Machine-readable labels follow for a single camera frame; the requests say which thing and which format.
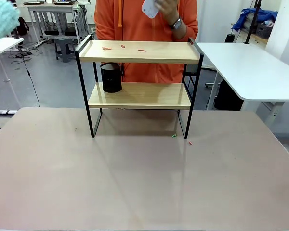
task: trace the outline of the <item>person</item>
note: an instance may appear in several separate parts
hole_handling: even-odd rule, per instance
[[[196,0],[155,0],[159,13],[154,19],[150,19],[142,12],[143,1],[97,0],[94,20],[98,39],[175,42],[187,42],[189,37],[196,39],[198,33]],[[181,83],[182,81],[184,64],[124,63],[123,65],[125,82]]]

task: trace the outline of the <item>desk leg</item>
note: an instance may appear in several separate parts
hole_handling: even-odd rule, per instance
[[[14,95],[14,97],[15,97],[15,99],[16,99],[17,105],[18,105],[19,108],[21,108],[20,102],[19,102],[19,100],[18,100],[18,98],[17,98],[17,95],[16,95],[16,93],[15,93],[15,91],[14,91],[14,88],[13,88],[13,86],[12,86],[10,80],[9,80],[9,77],[8,77],[8,75],[6,74],[6,71],[5,71],[5,69],[4,69],[3,63],[2,63],[2,61],[1,61],[1,58],[0,58],[0,69],[1,69],[1,70],[3,71],[3,73],[4,73],[4,75],[3,75],[3,76],[4,76],[3,81],[6,82],[6,83],[8,83],[8,84],[10,85],[10,88],[11,88],[11,90],[12,90],[12,92],[13,92],[13,95]]]
[[[241,111],[252,111],[256,112],[260,106],[260,101],[244,101]]]
[[[276,102],[273,106],[273,108],[271,109],[271,113],[270,115],[267,117],[267,119],[265,120],[265,124],[268,127],[271,127],[276,119],[276,116],[278,115],[278,113],[280,112],[280,110],[282,109],[283,105],[285,102]]]
[[[86,23],[87,23],[87,29],[88,29],[88,30],[87,30],[87,34],[86,34],[86,36],[87,36],[87,35],[90,33],[89,24],[88,24],[88,17],[87,17],[87,22],[86,22]]]
[[[74,20],[74,25],[75,25],[75,31],[76,31],[76,36],[77,36],[77,42],[78,42],[78,44],[80,44],[80,38],[79,38],[78,28],[77,28],[77,24],[79,24],[79,22],[76,23],[76,17],[75,17],[75,11],[74,11],[74,10],[73,10],[73,20]]]
[[[31,20],[31,23],[32,23],[33,31],[34,31],[34,34],[35,34],[35,38],[37,39],[37,42],[39,42],[39,37],[38,37],[37,32],[35,30],[34,22],[33,22],[31,11],[29,10],[29,8],[28,8],[28,11],[29,11],[29,15],[30,15],[30,20]]]
[[[60,15],[58,12],[54,13],[54,18],[56,19],[56,23],[57,23],[57,27],[58,27],[58,31],[59,31],[59,36],[63,36],[63,31],[61,28],[61,22],[60,22]]]
[[[216,73],[216,77],[215,77],[215,81],[212,87],[212,91],[211,91],[211,95],[209,98],[209,102],[208,102],[208,106],[207,106],[207,111],[212,110],[213,109],[213,105],[214,105],[214,100],[215,100],[215,96],[218,90],[218,84],[222,81],[223,77],[220,75],[220,73]]]
[[[40,25],[41,25],[41,28],[43,30],[43,32],[45,33],[45,30],[47,28],[47,25],[44,21],[44,17],[43,17],[43,13],[42,12],[39,12],[39,18],[40,18]]]
[[[38,13],[36,11],[34,11],[33,15],[34,15],[34,18],[35,18],[35,23],[37,24],[38,29],[39,29],[39,34],[41,36],[43,36],[44,35],[44,31],[42,31],[42,28],[40,27],[40,21],[39,21]]]

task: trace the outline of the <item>white table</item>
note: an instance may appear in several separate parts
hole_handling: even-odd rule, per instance
[[[244,100],[241,110],[256,112],[263,102],[273,123],[284,102],[289,102],[289,66],[268,52],[244,43],[198,43],[218,71],[207,110],[211,110],[221,79]]]
[[[72,13],[73,15],[73,22],[75,26],[76,38],[78,44],[80,44],[81,38],[84,38],[89,33],[89,25],[88,21],[85,20],[85,13],[83,12],[82,8],[79,5],[86,5],[86,3],[77,3],[73,5],[55,5],[52,3],[45,3],[41,5],[19,5],[18,8],[28,8],[30,20],[32,25],[34,24],[32,14],[34,15],[35,22],[37,23],[37,27],[39,30],[40,38],[54,38],[56,36],[64,36],[63,31],[67,29],[67,19],[65,13]],[[57,23],[59,35],[52,36],[46,35],[44,31],[47,28],[47,24],[43,19],[49,21],[47,13],[51,13],[51,21],[53,21],[52,13],[54,14],[55,21],[60,22]],[[33,26],[33,31],[36,36],[37,42],[40,40],[38,34]]]
[[[21,43],[22,41],[24,41],[23,38],[1,38],[0,39],[0,54],[2,54],[3,52],[7,51],[11,47]],[[16,99],[17,105],[18,105],[19,108],[21,108],[20,102],[19,102],[19,100],[17,98],[17,95],[16,95],[16,93],[14,91],[14,88],[13,88],[11,82],[10,82],[10,79],[9,79],[5,69],[4,69],[4,66],[3,66],[3,63],[1,61],[1,58],[0,58],[0,69],[3,72],[3,81],[10,85],[11,90],[13,92],[13,95],[14,95],[14,97]]]

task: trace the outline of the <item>hoodie drawstring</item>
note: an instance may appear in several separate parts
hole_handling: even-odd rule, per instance
[[[123,4],[123,0],[119,0],[119,24],[118,24],[118,27],[122,27],[122,18],[123,18],[123,15],[122,15],[122,11],[123,11],[122,4]]]

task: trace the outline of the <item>black pen holder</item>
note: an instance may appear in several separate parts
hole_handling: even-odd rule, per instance
[[[122,90],[121,66],[118,63],[104,63],[101,65],[103,91],[116,93]]]

